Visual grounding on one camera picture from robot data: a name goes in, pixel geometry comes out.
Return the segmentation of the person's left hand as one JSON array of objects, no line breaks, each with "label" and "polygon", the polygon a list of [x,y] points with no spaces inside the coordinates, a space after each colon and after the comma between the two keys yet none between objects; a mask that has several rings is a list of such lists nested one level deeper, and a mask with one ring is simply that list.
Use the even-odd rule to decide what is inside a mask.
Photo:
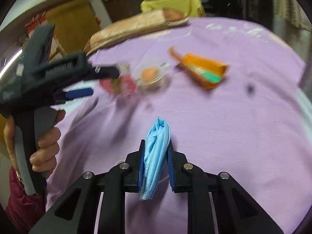
[{"label": "person's left hand", "polygon": [[[21,178],[14,150],[14,135],[14,118],[10,116],[6,120],[6,124],[4,127],[5,145],[13,167],[16,170],[17,176]],[[39,139],[39,149],[30,157],[32,170],[35,172],[43,173],[46,179],[49,178],[49,176],[54,172],[57,166],[56,155],[59,153],[60,150],[58,144],[58,140],[60,139],[60,137],[60,130],[57,127],[52,127]]]}]

